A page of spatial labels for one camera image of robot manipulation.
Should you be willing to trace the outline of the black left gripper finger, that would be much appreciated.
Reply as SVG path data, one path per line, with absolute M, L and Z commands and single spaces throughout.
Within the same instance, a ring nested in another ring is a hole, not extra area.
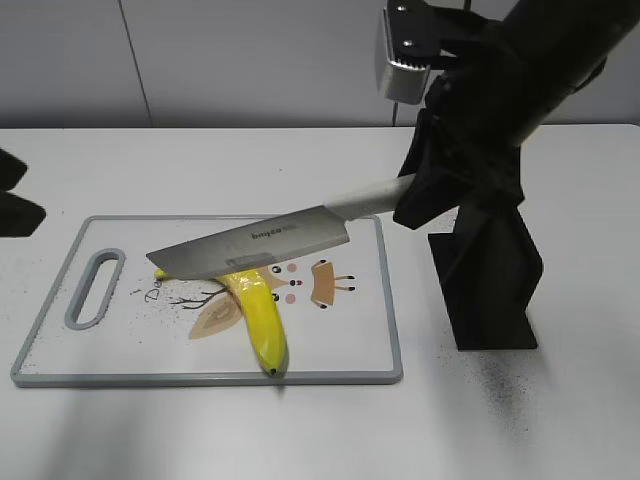
M 41 206 L 10 192 L 1 192 L 1 238 L 29 237 L 45 218 L 46 211 Z
M 0 149 L 0 189 L 12 190 L 20 182 L 28 171 L 25 162 L 4 150 Z

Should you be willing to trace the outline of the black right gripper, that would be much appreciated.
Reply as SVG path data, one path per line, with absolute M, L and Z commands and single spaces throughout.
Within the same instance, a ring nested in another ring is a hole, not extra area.
M 500 21 L 455 25 L 440 40 L 449 57 L 418 112 L 398 174 L 412 177 L 393 220 L 416 230 L 463 200 L 521 200 L 524 123 L 516 93 L 529 71 Z

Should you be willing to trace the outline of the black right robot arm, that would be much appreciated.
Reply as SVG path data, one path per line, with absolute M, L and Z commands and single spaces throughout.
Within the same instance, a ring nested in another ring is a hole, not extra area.
M 639 22 L 635 1 L 519 1 L 505 18 L 424 1 L 387 5 L 392 57 L 437 72 L 402 168 L 406 199 L 521 197 L 522 143 L 598 76 Z

